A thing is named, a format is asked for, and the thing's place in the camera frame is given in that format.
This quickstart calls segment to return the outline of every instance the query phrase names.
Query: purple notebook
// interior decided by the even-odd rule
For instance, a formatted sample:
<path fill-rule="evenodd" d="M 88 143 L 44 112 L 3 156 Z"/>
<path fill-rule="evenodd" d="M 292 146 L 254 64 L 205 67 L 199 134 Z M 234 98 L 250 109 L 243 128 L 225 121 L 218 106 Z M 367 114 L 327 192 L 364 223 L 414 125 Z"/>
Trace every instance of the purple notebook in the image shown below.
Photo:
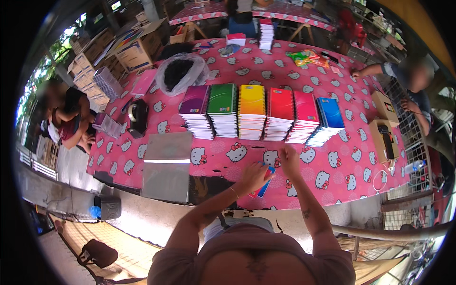
<path fill-rule="evenodd" d="M 204 114 L 209 86 L 189 86 L 185 92 L 184 100 L 179 114 Z"/>

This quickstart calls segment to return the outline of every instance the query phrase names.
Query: black device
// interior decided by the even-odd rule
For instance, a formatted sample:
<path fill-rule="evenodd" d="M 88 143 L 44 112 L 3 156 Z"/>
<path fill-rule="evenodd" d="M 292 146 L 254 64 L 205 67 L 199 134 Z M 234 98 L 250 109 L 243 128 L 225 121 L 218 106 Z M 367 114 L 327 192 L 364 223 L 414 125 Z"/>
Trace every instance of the black device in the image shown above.
<path fill-rule="evenodd" d="M 329 59 L 329 60 L 331 60 L 331 61 L 333 61 L 333 62 L 335 62 L 337 64 L 339 63 L 339 60 L 337 58 L 335 58 L 333 56 L 330 56 L 329 53 L 326 52 L 326 51 L 322 51 L 321 52 L 321 56 L 323 56 L 323 58 Z"/>
<path fill-rule="evenodd" d="M 128 117 L 130 118 L 130 128 L 128 131 L 135 139 L 142 138 L 147 129 L 147 114 L 149 113 L 149 106 L 143 99 L 138 99 L 131 102 L 128 108 Z"/>
<path fill-rule="evenodd" d="M 388 159 L 394 159 L 394 152 L 393 152 L 393 136 L 388 130 L 388 127 L 383 125 L 383 126 L 378 126 L 378 131 L 383 137 L 383 143 L 385 144 L 385 149 L 386 149 L 386 157 Z"/>

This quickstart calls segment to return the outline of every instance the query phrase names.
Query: woman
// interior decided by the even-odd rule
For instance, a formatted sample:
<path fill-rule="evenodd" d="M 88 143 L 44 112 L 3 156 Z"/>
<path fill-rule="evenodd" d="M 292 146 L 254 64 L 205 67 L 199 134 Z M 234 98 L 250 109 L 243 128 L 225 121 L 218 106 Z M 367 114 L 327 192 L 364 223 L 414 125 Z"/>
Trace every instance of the woman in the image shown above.
<path fill-rule="evenodd" d="M 59 130 L 59 136 L 62 139 L 62 145 L 67 149 L 76 146 L 89 154 L 90 147 L 95 142 L 96 131 L 91 123 L 96 113 L 89 108 L 87 95 L 72 87 L 63 91 L 58 81 L 50 79 L 40 85 L 37 98 L 48 110 L 46 118 L 49 125 L 52 124 L 56 128 L 60 127 L 58 125 L 60 120 L 56 118 L 54 111 L 58 109 L 60 116 L 64 117 L 64 114 L 74 114 L 79 110 L 79 116 L 73 117 L 65 124 L 72 125 L 74 128 L 62 128 Z"/>
<path fill-rule="evenodd" d="M 253 0 L 224 0 L 228 10 L 230 34 L 244 33 L 247 38 L 256 38 L 253 23 L 252 3 Z M 267 7 L 274 1 L 256 0 L 256 5 Z"/>
<path fill-rule="evenodd" d="M 225 207 L 271 178 L 265 178 L 268 166 L 253 163 L 244 170 L 241 181 L 180 219 L 166 247 L 155 254 L 147 283 L 354 284 L 352 255 L 341 250 L 328 216 L 301 177 L 298 153 L 287 145 L 280 150 L 280 159 L 283 172 L 298 193 L 304 222 L 314 242 L 313 256 L 292 237 L 274 233 L 272 224 L 264 218 L 249 218 L 249 223 L 230 219 L 226 229 L 218 226 L 216 217 Z M 198 232 L 206 226 L 206 243 L 198 253 Z"/>

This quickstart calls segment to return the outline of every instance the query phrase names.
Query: packing tape roll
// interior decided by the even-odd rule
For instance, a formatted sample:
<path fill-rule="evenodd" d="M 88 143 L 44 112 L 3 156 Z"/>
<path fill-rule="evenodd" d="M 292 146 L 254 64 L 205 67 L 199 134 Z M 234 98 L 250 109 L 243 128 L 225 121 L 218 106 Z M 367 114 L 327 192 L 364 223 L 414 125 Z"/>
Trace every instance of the packing tape roll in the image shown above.
<path fill-rule="evenodd" d="M 131 104 L 130 107 L 128 107 L 128 117 L 130 118 L 130 121 L 136 122 L 136 118 L 133 115 L 133 108 L 136 107 L 136 104 Z"/>

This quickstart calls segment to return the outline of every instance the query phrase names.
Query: bracelet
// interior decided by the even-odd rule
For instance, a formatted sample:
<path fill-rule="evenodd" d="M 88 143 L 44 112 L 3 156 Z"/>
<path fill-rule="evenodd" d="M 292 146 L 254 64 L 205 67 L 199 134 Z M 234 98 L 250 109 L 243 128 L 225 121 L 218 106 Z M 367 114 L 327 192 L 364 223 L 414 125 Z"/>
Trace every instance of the bracelet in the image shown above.
<path fill-rule="evenodd" d="M 236 194 L 236 197 L 239 199 L 239 195 L 238 195 L 238 193 L 236 192 L 236 190 L 234 190 L 231 186 L 228 187 L 228 188 L 231 189 L 231 190 Z"/>

